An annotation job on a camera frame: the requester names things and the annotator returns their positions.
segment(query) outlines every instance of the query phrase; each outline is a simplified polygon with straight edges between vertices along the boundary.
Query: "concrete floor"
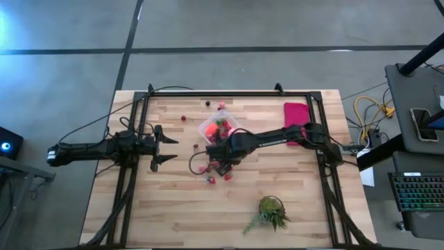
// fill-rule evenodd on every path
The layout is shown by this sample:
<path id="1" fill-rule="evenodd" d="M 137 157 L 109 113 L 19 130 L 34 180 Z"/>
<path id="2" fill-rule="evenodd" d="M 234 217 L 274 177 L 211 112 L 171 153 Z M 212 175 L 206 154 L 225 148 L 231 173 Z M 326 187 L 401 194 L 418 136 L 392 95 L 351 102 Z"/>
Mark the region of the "concrete floor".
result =
<path id="1" fill-rule="evenodd" d="M 3 0 L 0 49 L 124 48 L 136 0 Z M 345 46 L 427 44 L 443 32 L 433 1 L 417 0 L 145 0 L 134 48 Z M 124 90 L 185 85 L 196 89 L 339 89 L 342 97 L 385 81 L 384 66 L 417 51 L 211 53 L 132 55 Z M 20 160 L 42 169 L 46 149 L 65 133 L 106 114 L 122 55 L 0 56 L 0 126 L 25 138 Z M 430 63 L 444 62 L 444 53 Z M 365 93 L 377 100 L 386 85 Z M 357 120 L 355 97 L 343 101 Z M 362 113 L 367 103 L 359 105 Z M 375 110 L 369 112 L 373 117 Z M 95 141 L 105 121 L 72 136 Z M 396 118 L 380 124 L 390 137 Z M 358 131 L 350 129 L 352 138 Z M 78 243 L 96 163 L 51 168 L 55 181 L 29 200 L 11 249 L 52 249 Z M 380 169 L 390 167 L 390 162 Z M 366 188 L 378 242 L 388 247 L 443 249 L 394 223 L 393 201 Z"/>

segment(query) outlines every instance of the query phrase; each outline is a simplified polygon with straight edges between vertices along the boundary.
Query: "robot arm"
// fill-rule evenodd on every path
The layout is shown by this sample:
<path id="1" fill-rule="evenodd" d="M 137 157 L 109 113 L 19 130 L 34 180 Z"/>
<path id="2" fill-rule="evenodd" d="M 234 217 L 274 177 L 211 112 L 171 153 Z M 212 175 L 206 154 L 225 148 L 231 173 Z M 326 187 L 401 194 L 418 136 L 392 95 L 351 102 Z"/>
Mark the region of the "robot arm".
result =
<path id="1" fill-rule="evenodd" d="M 178 143 L 167 138 L 160 125 L 155 126 L 154 136 L 147 135 L 138 140 L 133 131 L 126 130 L 115 133 L 110 139 L 99 143 L 67 144 L 60 143 L 48 149 L 46 162 L 52 167 L 68 165 L 78 160 L 113 160 L 121 165 L 133 160 L 134 155 L 153 156 L 151 171 L 157 172 L 157 165 L 175 158 L 177 155 L 162 156 L 159 154 L 160 142 L 167 144 Z"/>
<path id="2" fill-rule="evenodd" d="M 215 170 L 223 176 L 232 169 L 232 165 L 238 165 L 243 158 L 257 148 L 285 142 L 297 142 L 306 149 L 320 150 L 327 163 L 342 164 L 339 146 L 332 144 L 325 136 L 322 126 L 315 123 L 307 123 L 304 126 L 292 125 L 288 128 L 258 134 L 234 133 L 224 142 L 207 146 L 207 154 L 210 156 L 210 161 L 219 163 Z"/>

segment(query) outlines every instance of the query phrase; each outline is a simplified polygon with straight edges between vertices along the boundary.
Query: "plastic tub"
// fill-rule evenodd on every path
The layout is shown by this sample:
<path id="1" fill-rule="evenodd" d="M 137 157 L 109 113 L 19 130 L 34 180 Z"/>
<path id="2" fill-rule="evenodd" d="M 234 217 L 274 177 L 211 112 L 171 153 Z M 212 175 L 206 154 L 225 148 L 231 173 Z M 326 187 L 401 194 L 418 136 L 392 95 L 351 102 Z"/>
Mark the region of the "plastic tub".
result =
<path id="1" fill-rule="evenodd" d="M 202 137 L 205 138 L 205 141 L 207 141 L 208 144 L 211 144 L 210 138 L 206 136 L 205 132 L 207 130 L 207 127 L 211 124 L 215 124 L 216 121 L 224 119 L 228 122 L 231 128 L 241 128 L 241 124 L 236 121 L 236 119 L 230 115 L 230 113 L 226 110 L 219 110 L 216 112 L 216 114 L 212 115 L 210 118 L 208 118 L 206 121 L 204 121 L 199 127 L 199 133 L 202 135 Z"/>

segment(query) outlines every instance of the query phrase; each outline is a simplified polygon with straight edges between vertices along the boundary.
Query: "pink towel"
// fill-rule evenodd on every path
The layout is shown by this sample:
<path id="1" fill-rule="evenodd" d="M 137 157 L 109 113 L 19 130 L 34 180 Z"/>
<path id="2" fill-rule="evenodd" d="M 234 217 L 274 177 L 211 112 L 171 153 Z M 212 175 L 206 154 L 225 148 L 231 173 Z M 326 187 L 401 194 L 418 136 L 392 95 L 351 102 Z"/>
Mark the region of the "pink towel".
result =
<path id="1" fill-rule="evenodd" d="M 302 103 L 284 104 L 285 127 L 291 125 L 304 125 L 310 121 L 308 106 Z M 296 142 L 287 142 L 287 145 L 298 146 Z"/>

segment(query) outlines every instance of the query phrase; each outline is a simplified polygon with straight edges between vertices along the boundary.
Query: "wooden tabletop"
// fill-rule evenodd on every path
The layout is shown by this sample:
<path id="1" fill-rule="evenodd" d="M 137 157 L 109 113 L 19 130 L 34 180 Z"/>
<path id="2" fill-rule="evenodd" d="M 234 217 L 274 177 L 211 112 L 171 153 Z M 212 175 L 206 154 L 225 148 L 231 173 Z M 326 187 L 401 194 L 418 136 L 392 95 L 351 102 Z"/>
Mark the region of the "wooden tabletop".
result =
<path id="1" fill-rule="evenodd" d="M 339 142 L 349 143 L 339 91 L 320 91 L 330 135 Z M 133 94 L 134 91 L 118 91 L 112 109 L 130 103 Z M 229 181 L 214 172 L 195 176 L 189 171 L 188 160 L 196 152 L 193 144 L 199 145 L 199 151 L 205 148 L 205 140 L 197 128 L 216 112 L 221 100 L 225 101 L 227 111 L 254 133 L 283 127 L 285 102 L 306 103 L 304 97 L 151 97 L 147 121 L 162 125 L 167 137 L 179 141 L 179 144 L 161 144 L 160 153 L 178 157 L 160 165 L 157 173 L 149 169 L 151 156 L 141 157 L 127 247 L 330 247 L 318 164 L 312 150 L 285 144 L 258 149 L 234 167 L 234 177 Z M 209 108 L 206 101 L 211 101 Z M 119 118 L 129 117 L 130 109 L 129 106 L 110 117 L 111 133 L 125 130 Z M 180 120 L 182 115 L 187 116 L 187 121 Z M 147 126 L 145 131 L 149 133 L 150 128 Z M 193 165 L 206 160 L 207 156 L 201 155 Z M 97 171 L 111 164 L 103 160 Z M 338 171 L 347 212 L 366 237 L 376 242 L 358 169 L 344 164 Z M 118 173 L 119 168 L 113 167 L 96 178 L 80 242 L 91 239 L 110 214 Z M 216 184 L 206 183 L 205 176 L 215 177 Z M 275 233 L 271 225 L 259 226 L 242 235 L 257 213 L 259 200 L 267 195 L 283 201 L 291 220 L 288 229 L 278 229 Z M 342 238 L 337 214 L 335 221 Z"/>

